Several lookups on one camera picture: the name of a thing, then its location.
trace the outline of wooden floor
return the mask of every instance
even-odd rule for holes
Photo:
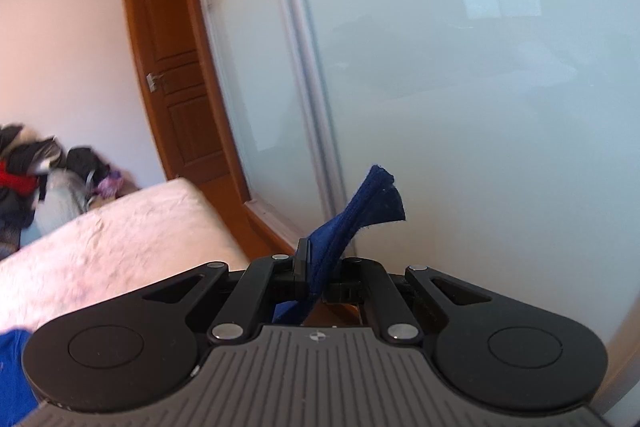
[[[199,185],[198,188],[218,211],[222,221],[249,259],[275,253],[249,225],[230,174]]]

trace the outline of mattress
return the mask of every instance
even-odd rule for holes
[[[183,179],[140,190],[0,261],[0,333],[36,330],[210,261],[248,265],[204,195]]]

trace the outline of dark blue cloth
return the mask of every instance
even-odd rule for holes
[[[309,235],[311,266],[307,271],[309,295],[304,301],[276,306],[273,322],[302,324],[316,304],[347,245],[362,227],[404,221],[402,198],[394,177],[378,165],[372,166],[347,207]]]
[[[22,371],[22,350],[30,336],[24,330],[0,335],[0,427],[18,423],[38,405]]]

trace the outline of brown door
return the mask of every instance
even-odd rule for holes
[[[146,113],[167,178],[201,184],[228,172],[186,0],[125,0]]]

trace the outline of door handle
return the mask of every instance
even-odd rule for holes
[[[158,84],[162,80],[163,76],[164,74],[153,74],[153,73],[149,73],[146,76],[146,83],[149,86],[149,91],[155,92],[156,89],[158,89]]]

